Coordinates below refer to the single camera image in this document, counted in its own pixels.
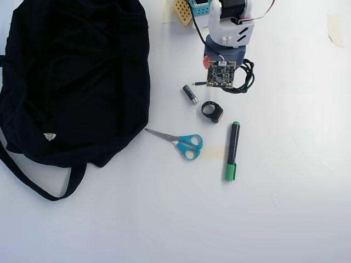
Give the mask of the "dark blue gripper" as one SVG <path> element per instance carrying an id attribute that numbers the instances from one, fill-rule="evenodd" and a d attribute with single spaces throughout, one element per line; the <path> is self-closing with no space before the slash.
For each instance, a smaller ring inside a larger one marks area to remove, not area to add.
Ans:
<path id="1" fill-rule="evenodd" d="M 225 61 L 233 61 L 236 62 L 237 66 L 241 66 L 245 57 L 246 53 L 246 46 L 240 46 L 237 48 L 232 48 L 232 47 L 226 47 L 219 45 L 215 43 L 210 35 L 206 37 L 206 44 L 211 47 L 209 49 L 207 46 L 205 46 L 205 51 L 204 51 L 204 57 L 203 57 L 203 66 L 206 70 L 209 69 L 210 66 L 210 61 L 220 61 L 221 58 L 219 55 L 217 55 L 213 50 L 217 51 L 220 53 L 224 58 Z"/>

